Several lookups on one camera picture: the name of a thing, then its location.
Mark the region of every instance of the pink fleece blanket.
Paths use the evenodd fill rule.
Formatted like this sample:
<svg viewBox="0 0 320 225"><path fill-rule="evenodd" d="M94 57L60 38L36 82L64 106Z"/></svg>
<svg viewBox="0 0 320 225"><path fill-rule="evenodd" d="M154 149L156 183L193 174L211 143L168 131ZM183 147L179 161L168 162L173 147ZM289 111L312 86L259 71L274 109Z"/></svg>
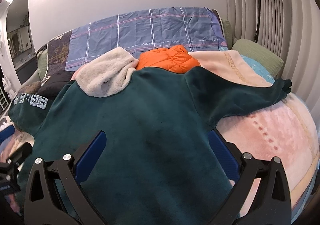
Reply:
<svg viewBox="0 0 320 225"><path fill-rule="evenodd" d="M201 66L234 83L271 86L257 75L237 51L190 52ZM316 125L307 107L293 94L279 103L248 116L222 119L217 125L223 137L241 152L270 160L279 156L289 182L292 208L309 185L319 160ZM241 209L245 215L258 189L256 179Z"/></svg>

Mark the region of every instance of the blue gripper pad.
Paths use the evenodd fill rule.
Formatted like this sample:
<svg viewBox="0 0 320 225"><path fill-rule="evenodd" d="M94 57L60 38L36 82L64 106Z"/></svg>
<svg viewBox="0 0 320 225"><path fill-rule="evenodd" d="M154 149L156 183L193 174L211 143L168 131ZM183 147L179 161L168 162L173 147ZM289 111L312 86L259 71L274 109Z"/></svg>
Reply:
<svg viewBox="0 0 320 225"><path fill-rule="evenodd" d="M75 180L78 184L88 179L92 169L102 154L102 151L106 147L106 144L106 134L101 131L88 146L87 150L84 152L75 166Z"/></svg>
<svg viewBox="0 0 320 225"><path fill-rule="evenodd" d="M221 164L228 179L237 183L240 178L238 162L214 130L208 133L208 139L209 145Z"/></svg>
<svg viewBox="0 0 320 225"><path fill-rule="evenodd" d="M6 127L3 131L0 132L0 143L6 140L14 133L15 129L13 125Z"/></svg>

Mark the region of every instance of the dark green fleece sweatshirt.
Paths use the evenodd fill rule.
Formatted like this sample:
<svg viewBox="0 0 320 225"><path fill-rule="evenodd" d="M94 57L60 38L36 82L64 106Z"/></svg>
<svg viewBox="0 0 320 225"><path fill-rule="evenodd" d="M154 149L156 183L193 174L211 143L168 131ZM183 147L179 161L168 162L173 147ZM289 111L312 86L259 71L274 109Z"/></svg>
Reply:
<svg viewBox="0 0 320 225"><path fill-rule="evenodd" d="M204 225L231 189L207 133L223 117L279 102L290 86L239 85L202 67L185 74L145 67L109 97L87 96L71 81L45 107L42 97L16 98L9 116L35 138L19 176L23 194L35 158L72 154L103 130L107 146L82 187L109 224Z"/></svg>

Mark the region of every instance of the plaid fabric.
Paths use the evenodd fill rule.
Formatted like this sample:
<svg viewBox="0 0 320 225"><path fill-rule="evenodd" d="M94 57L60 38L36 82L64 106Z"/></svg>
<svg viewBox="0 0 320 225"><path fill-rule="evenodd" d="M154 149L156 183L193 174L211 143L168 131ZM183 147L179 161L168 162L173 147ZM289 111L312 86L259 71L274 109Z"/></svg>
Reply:
<svg viewBox="0 0 320 225"><path fill-rule="evenodd" d="M228 50L220 21L211 10L149 9L119 14L74 29L65 69L75 71L118 46L139 58L142 52L178 44L190 52Z"/></svg>

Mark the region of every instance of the white figurine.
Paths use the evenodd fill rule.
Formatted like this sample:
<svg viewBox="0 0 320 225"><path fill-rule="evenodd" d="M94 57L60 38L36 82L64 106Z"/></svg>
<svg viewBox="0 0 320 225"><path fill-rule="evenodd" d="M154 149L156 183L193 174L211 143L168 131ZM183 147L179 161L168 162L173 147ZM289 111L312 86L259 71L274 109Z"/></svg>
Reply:
<svg viewBox="0 0 320 225"><path fill-rule="evenodd" d="M9 79L6 76L4 76L4 78L2 78L1 80L3 83L4 91L8 93L8 97L10 101L12 101L14 97L14 91L11 89L11 83Z"/></svg>

